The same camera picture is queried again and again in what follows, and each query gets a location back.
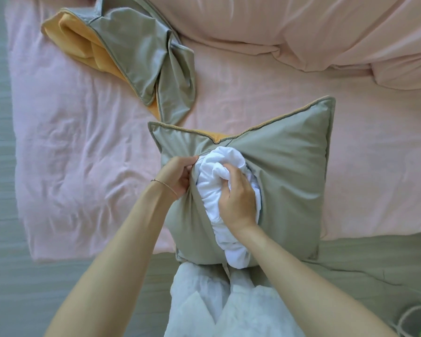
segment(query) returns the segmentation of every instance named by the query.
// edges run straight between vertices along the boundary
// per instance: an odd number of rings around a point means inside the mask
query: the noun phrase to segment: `gray floor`
[[[34,264],[17,220],[14,195],[15,138],[6,60],[4,0],[0,0],[0,336],[41,336],[88,261]],[[345,270],[365,270],[389,282],[421,290],[421,234],[322,243],[320,262]],[[152,258],[127,336],[162,336],[170,304],[169,287],[178,264],[171,254]],[[392,319],[420,297],[361,273],[316,271],[378,313]],[[253,270],[262,282],[262,274]]]

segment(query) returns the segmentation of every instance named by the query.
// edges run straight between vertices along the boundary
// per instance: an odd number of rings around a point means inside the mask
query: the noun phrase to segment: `green fabric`
[[[129,80],[150,105],[157,92],[161,121],[178,123],[195,100],[193,51],[146,0],[96,0],[95,7],[68,8],[93,29]]]
[[[149,123],[161,152],[162,165],[173,156],[203,155],[218,146],[239,150],[261,189],[259,226],[300,259],[318,248],[320,219],[335,99],[320,98],[305,108],[275,118],[238,136],[215,144],[207,135],[183,128]],[[197,170],[190,189],[168,212],[165,224],[179,259],[196,264],[225,263],[225,254],[196,189]],[[256,260],[250,266],[257,265]]]

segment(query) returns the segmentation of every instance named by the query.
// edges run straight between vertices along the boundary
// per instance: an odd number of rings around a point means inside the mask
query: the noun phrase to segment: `bracelet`
[[[167,183],[164,183],[164,182],[162,182],[162,181],[159,181],[159,180],[156,180],[155,178],[154,179],[152,179],[150,182],[153,182],[153,181],[156,181],[156,182],[159,182],[159,183],[162,183],[163,185],[165,185],[166,187],[168,187],[168,189],[170,189],[173,193],[174,193],[174,195],[176,196],[176,199],[177,200],[179,200],[179,196],[178,196],[178,194],[173,190],[173,188],[172,187],[170,187]]]

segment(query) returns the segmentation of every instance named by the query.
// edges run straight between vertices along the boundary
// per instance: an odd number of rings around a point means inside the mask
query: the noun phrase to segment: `green pillow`
[[[305,259],[317,251],[320,240],[334,109],[335,99],[326,96],[236,136],[158,122],[150,122],[149,130],[161,152],[162,165],[174,156],[203,155],[219,146],[240,151],[260,185],[259,226],[287,251]],[[199,265],[226,263],[196,180],[193,168],[189,190],[172,205],[165,220],[176,243],[177,258]],[[256,265],[251,257],[249,266]]]

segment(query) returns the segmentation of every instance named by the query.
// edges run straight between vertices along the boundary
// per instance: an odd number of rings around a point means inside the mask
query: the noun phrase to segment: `hand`
[[[179,198],[189,188],[190,170],[197,160],[198,156],[173,157],[159,171],[156,180],[168,184]]]
[[[222,180],[218,208],[223,222],[237,238],[245,228],[257,227],[256,197],[247,177],[239,168],[231,164],[223,164],[223,166],[229,170],[231,190],[229,190],[228,181]]]

